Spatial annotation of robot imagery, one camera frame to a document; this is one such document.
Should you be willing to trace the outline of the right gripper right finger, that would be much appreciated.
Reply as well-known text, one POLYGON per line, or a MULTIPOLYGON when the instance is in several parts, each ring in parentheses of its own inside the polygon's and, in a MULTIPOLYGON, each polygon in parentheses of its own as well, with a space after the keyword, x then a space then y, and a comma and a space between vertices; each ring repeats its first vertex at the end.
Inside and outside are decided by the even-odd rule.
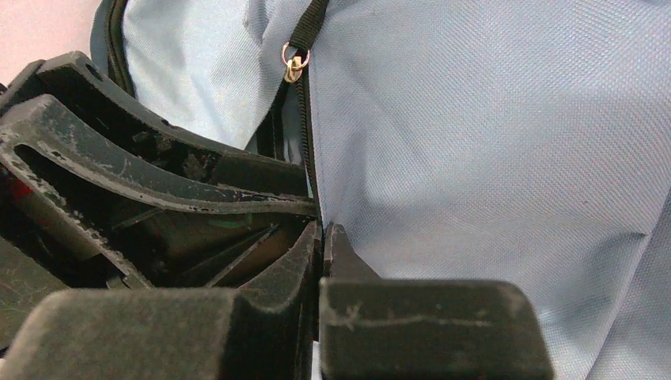
POLYGON ((323 247, 323 378, 554 378, 533 306, 512 283, 383 279, 337 224, 323 247))

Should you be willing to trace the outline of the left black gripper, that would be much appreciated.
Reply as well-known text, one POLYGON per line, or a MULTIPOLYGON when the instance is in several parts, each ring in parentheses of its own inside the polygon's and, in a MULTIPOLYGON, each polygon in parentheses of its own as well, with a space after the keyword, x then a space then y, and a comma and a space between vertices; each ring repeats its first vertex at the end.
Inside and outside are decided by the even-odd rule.
POLYGON ((247 279, 316 214, 306 198, 171 173, 47 94, 2 117, 1 161, 2 349, 49 294, 109 288, 120 272, 140 287, 247 279))

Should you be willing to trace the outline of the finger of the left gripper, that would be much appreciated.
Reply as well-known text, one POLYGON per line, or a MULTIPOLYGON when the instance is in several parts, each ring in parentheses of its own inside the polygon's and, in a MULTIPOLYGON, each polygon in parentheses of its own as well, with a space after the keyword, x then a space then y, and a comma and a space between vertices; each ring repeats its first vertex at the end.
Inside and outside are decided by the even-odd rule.
POLYGON ((308 194, 302 167, 172 125, 124 92, 80 51, 27 65, 1 94, 1 112, 43 94, 55 97, 111 143, 177 176, 254 192, 308 194))

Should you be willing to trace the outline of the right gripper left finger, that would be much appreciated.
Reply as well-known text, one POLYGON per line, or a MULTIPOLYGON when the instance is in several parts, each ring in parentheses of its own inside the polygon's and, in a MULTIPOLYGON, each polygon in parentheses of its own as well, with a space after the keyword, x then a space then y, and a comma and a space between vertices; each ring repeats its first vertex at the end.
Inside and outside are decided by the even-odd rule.
POLYGON ((29 314, 4 379, 308 379, 316 290, 309 223, 238 288, 67 290, 29 314))

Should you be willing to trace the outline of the blue-grey backpack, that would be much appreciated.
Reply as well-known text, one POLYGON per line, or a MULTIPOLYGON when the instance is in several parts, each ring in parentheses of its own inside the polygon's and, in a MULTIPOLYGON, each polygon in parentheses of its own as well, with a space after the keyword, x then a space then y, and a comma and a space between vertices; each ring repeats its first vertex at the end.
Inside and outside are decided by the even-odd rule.
POLYGON ((669 2, 332 1, 308 73, 370 267, 517 284, 558 379, 669 378, 669 2))

